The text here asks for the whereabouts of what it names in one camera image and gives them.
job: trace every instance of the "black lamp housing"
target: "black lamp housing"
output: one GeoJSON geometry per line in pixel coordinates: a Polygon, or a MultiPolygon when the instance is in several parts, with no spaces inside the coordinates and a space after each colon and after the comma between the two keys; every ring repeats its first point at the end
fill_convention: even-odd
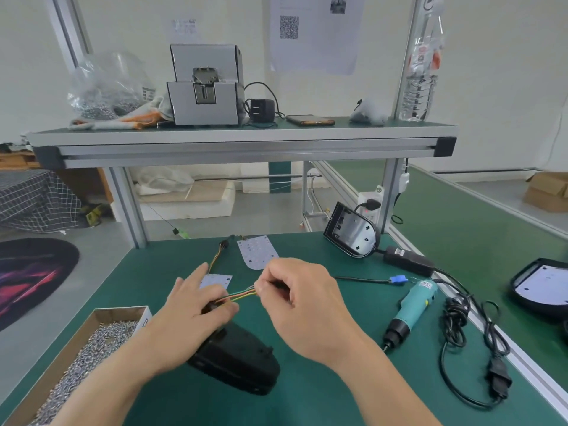
{"type": "Polygon", "coordinates": [[[380,234],[363,215],[337,202],[323,236],[351,257],[370,256],[378,248],[380,234]]]}

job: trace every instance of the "left hand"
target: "left hand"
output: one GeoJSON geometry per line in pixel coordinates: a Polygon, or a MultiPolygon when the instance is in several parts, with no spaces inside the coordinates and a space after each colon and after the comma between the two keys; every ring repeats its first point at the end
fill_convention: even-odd
{"type": "Polygon", "coordinates": [[[208,267],[203,263],[185,280],[177,278],[166,304],[131,339],[142,345],[138,350],[148,354],[153,375],[185,363],[205,339],[238,312],[238,304],[228,301],[201,314],[208,302],[228,294],[220,284],[199,288],[208,267]]]}

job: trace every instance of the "checkered fabric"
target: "checkered fabric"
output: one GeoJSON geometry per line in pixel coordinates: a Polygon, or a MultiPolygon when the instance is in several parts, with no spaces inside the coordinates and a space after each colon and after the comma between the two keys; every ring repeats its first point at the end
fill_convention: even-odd
{"type": "Polygon", "coordinates": [[[52,171],[0,171],[0,225],[34,233],[77,226],[81,201],[52,171]]]}

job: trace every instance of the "blue connector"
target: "blue connector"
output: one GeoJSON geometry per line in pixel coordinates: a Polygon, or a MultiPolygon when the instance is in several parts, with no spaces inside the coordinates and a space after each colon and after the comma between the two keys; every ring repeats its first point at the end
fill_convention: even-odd
{"type": "Polygon", "coordinates": [[[408,282],[408,279],[404,275],[396,275],[390,277],[388,280],[395,286],[403,286],[405,282],[408,282]]]}

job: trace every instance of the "black rug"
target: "black rug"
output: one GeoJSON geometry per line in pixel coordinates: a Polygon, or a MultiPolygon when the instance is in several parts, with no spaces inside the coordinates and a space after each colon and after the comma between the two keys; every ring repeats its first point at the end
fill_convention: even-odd
{"type": "Polygon", "coordinates": [[[0,243],[0,330],[45,301],[78,260],[79,250],[59,239],[26,238],[0,243]]]}

